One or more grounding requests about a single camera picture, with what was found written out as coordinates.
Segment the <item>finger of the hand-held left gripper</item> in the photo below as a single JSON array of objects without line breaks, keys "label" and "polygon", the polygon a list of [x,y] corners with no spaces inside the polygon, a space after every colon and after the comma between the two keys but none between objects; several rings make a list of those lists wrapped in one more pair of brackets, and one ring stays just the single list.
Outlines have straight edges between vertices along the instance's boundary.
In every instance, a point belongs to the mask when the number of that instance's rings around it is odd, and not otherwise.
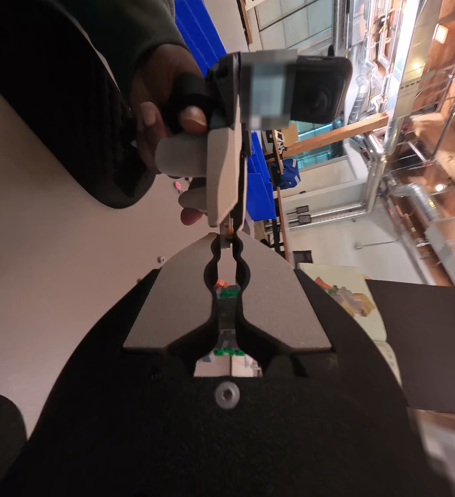
[{"label": "finger of the hand-held left gripper", "polygon": [[207,136],[207,221],[212,228],[232,211],[238,201],[239,126],[215,129]]},{"label": "finger of the hand-held left gripper", "polygon": [[231,211],[233,232],[242,231],[246,214],[248,132],[242,131],[239,155],[238,199]]}]

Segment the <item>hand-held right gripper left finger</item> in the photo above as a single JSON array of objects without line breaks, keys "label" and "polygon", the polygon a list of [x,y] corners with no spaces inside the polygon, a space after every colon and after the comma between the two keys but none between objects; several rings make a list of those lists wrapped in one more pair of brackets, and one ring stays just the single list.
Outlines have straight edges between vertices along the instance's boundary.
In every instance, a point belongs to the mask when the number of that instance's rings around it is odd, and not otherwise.
[{"label": "hand-held right gripper left finger", "polygon": [[175,254],[155,279],[124,342],[130,352],[181,359],[193,374],[218,342],[220,237],[212,232]]}]

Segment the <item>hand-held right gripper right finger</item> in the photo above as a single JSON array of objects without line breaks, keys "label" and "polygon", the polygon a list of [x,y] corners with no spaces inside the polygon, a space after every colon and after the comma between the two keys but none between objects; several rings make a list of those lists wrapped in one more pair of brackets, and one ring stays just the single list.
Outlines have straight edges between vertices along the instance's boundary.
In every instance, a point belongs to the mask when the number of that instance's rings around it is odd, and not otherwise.
[{"label": "hand-held right gripper right finger", "polygon": [[322,366],[332,358],[332,345],[293,266],[244,232],[232,249],[237,344],[262,376],[308,376],[305,363]]}]

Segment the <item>person's left forearm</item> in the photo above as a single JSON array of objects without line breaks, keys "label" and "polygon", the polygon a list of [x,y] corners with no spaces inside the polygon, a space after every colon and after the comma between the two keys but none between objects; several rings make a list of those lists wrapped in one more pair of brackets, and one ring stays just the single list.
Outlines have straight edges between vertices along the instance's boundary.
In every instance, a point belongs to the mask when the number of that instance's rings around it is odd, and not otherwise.
[{"label": "person's left forearm", "polygon": [[106,59],[126,100],[138,63],[163,45],[187,45],[174,1],[58,1]]}]

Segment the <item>grey desk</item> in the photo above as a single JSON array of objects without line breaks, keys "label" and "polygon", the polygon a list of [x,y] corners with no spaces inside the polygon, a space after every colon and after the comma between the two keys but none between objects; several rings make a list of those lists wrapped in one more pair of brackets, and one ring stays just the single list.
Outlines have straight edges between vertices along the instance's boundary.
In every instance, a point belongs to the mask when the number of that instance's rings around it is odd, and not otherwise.
[{"label": "grey desk", "polygon": [[0,394],[30,436],[58,375],[92,326],[139,279],[211,232],[180,221],[156,177],[113,210],[74,181],[0,95]]}]

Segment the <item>person's left hand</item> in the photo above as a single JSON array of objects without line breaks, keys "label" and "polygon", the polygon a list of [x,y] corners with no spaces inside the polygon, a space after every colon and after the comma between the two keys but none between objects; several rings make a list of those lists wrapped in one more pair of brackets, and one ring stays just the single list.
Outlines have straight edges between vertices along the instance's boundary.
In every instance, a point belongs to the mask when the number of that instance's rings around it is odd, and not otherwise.
[{"label": "person's left hand", "polygon": [[203,77],[191,53],[178,45],[161,45],[141,60],[130,84],[130,104],[136,119],[137,151],[147,169],[160,175],[155,163],[159,142],[170,135],[161,108],[168,102],[175,80],[182,74]]}]

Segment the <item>blue plastic bin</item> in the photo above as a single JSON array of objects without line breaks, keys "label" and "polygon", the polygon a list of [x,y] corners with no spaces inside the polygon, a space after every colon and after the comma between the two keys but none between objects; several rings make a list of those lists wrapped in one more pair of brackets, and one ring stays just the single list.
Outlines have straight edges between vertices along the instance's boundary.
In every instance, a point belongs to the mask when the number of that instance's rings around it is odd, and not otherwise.
[{"label": "blue plastic bin", "polygon": [[202,75],[227,54],[203,1],[175,1],[176,25]]},{"label": "blue plastic bin", "polygon": [[247,174],[246,210],[253,221],[276,218],[273,185],[259,173]]},{"label": "blue plastic bin", "polygon": [[267,163],[262,150],[257,132],[251,132],[251,155],[247,158],[247,170],[250,174],[259,174],[265,178],[264,181],[270,180]]}]

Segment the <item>blue jacket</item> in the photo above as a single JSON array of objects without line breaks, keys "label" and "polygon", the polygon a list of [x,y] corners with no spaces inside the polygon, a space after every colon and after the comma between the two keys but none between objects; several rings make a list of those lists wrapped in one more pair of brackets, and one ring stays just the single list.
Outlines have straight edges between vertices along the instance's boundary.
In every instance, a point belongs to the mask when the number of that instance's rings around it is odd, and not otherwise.
[{"label": "blue jacket", "polygon": [[294,158],[282,161],[283,173],[280,174],[279,188],[281,190],[297,187],[300,183],[298,162]]}]

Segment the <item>toy brick tower model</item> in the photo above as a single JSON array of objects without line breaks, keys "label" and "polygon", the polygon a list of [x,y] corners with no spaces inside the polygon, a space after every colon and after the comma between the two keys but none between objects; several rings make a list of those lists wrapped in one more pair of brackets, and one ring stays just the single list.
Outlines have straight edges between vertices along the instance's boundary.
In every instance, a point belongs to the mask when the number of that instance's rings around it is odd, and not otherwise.
[{"label": "toy brick tower model", "polygon": [[238,345],[235,330],[238,285],[216,287],[219,336],[213,350],[196,363],[195,377],[261,377],[255,359]]}]

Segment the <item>open instruction booklet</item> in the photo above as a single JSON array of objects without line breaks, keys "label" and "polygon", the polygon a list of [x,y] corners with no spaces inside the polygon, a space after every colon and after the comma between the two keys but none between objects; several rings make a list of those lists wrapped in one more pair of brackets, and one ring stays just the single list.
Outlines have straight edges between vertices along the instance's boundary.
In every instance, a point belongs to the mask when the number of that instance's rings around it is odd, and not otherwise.
[{"label": "open instruction booklet", "polygon": [[356,267],[298,263],[298,269],[315,281],[354,318],[373,341],[387,341],[386,328],[379,308],[366,279]]}]

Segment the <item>black knit cloth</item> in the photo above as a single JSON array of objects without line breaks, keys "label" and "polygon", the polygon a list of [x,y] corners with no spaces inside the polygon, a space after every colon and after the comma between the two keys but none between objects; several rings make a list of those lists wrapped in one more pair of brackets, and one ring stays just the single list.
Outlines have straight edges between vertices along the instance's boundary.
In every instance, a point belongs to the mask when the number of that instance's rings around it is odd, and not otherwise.
[{"label": "black knit cloth", "polygon": [[131,109],[56,2],[0,1],[0,94],[98,202],[128,208],[152,186]]}]

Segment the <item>silver ventilation duct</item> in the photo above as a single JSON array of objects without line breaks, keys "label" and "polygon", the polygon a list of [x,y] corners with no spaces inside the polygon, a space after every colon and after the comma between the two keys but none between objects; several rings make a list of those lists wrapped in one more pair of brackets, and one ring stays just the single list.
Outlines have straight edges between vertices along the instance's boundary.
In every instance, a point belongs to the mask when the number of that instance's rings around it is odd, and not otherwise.
[{"label": "silver ventilation duct", "polygon": [[418,182],[403,184],[389,179],[385,202],[394,225],[409,233],[411,238],[424,238],[430,226],[443,218],[434,196]]}]

